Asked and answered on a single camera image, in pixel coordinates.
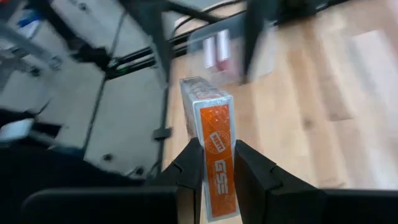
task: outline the black bar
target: black bar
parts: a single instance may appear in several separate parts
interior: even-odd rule
[[[169,4],[169,10],[170,11],[175,11],[177,13],[183,14],[183,15],[187,15],[187,16],[192,16],[196,19],[200,19],[202,21],[205,22],[209,22],[209,23],[215,23],[220,21],[221,19],[216,17],[216,16],[212,16],[209,13],[206,12],[202,12],[199,9],[194,9],[192,7],[188,7],[188,6],[183,6],[180,3],[175,3],[175,2],[168,2]]]
[[[183,47],[179,47],[179,48],[175,49],[173,54],[174,54],[173,55],[174,58],[186,55],[187,54],[187,46],[183,46]],[[137,63],[134,63],[133,65],[129,65],[129,66],[125,67],[125,68],[122,68],[121,69],[121,70],[123,70],[122,72],[117,72],[116,71],[116,73],[110,74],[107,77],[107,79],[108,80],[112,80],[112,79],[115,79],[115,78],[119,78],[119,77],[127,75],[129,73],[136,72],[138,70],[154,66],[155,64],[156,64],[155,58],[151,57],[151,58],[148,58],[148,59],[143,60],[141,62],[137,62]]]
[[[175,46],[177,46],[178,44],[187,43],[187,42],[188,42],[189,36],[190,36],[193,32],[195,32],[196,30],[198,30],[198,29],[199,29],[199,28],[194,29],[194,30],[191,30],[191,31],[189,31],[189,32],[186,32],[186,33],[184,33],[184,34],[181,34],[181,35],[178,35],[178,36],[174,37],[173,39],[170,40],[170,44],[172,44],[172,46],[175,47]],[[123,65],[123,64],[129,63],[129,62],[132,62],[132,61],[137,60],[137,59],[139,59],[139,58],[148,56],[148,55],[150,55],[150,54],[152,54],[152,53],[153,53],[153,52],[152,52],[152,49],[150,49],[150,47],[147,47],[147,48],[138,50],[138,51],[136,51],[136,52],[133,52],[133,53],[131,53],[131,54],[128,54],[128,55],[125,55],[125,56],[123,56],[123,57],[118,58],[118,60],[117,60],[114,64],[112,64],[111,68],[116,68],[116,67],[118,67],[118,66],[120,66],[120,65]]]

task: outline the gray floor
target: gray floor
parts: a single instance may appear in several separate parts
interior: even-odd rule
[[[89,14],[81,12],[68,0],[54,0],[64,18],[82,37],[96,46],[111,46],[122,13],[116,0],[79,0],[87,3]],[[217,0],[184,0],[185,4],[207,7]],[[179,15],[165,17],[168,30]],[[129,17],[123,24],[116,55],[125,55],[147,44],[144,35]],[[61,55],[63,68],[58,73],[47,72],[40,78],[26,74],[12,75],[0,95],[0,105],[19,110],[38,110],[46,102],[49,106],[40,119],[64,124],[59,140],[82,147],[93,111],[95,96],[102,73],[89,64],[77,64],[67,57],[63,42],[48,24],[43,24],[35,41]],[[93,128],[86,160],[104,169],[127,172],[135,166],[147,170],[157,160],[158,144],[151,139],[160,126],[162,87],[157,71],[145,69],[107,82],[98,117]],[[104,162],[104,154],[114,154],[113,162]]]

